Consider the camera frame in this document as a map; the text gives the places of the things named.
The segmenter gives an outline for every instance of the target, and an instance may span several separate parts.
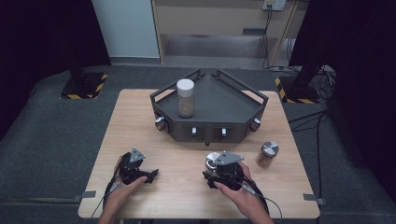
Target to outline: wall socket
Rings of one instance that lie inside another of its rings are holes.
[[[268,6],[271,6],[273,11],[281,11],[286,5],[287,0],[264,0],[262,4],[262,10],[269,10]]]

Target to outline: wooden table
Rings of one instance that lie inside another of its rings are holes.
[[[106,135],[88,182],[87,191],[96,190],[94,198],[82,200],[81,217],[91,217],[101,201],[119,157],[137,147],[146,155],[141,170],[160,169],[152,184],[145,184],[129,198],[119,213],[123,218],[244,218],[236,206],[217,189],[210,189],[202,175],[210,152],[223,150],[242,155],[253,179],[265,197],[275,201],[283,218],[316,218],[315,201],[305,201],[303,194],[313,194],[297,146],[290,131],[282,104],[273,91],[262,115],[260,129],[240,144],[179,143],[154,125],[149,95],[155,90],[120,92]],[[279,154],[269,168],[255,162],[264,142],[276,141]],[[271,217],[280,217],[268,202]],[[102,205],[94,214],[99,217]]]

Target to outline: person's right hand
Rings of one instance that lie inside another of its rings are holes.
[[[239,161],[238,164],[241,166],[244,175],[249,180],[252,180],[248,167],[241,161]],[[215,182],[215,186],[221,191],[223,195],[231,199],[239,211],[254,224],[274,223],[273,220],[268,216],[267,212],[262,206],[262,202],[259,198],[257,198],[257,196],[251,194],[244,188],[239,190],[229,189],[227,186],[219,182]]]

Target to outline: white lid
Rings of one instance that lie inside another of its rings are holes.
[[[177,94],[181,97],[190,97],[194,93],[194,82],[183,78],[177,82]]]

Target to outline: small jar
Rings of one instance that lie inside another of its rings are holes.
[[[256,162],[260,167],[268,167],[277,155],[279,147],[276,142],[265,142],[260,149]]]
[[[184,119],[194,114],[194,82],[183,78],[177,82],[177,113]]]

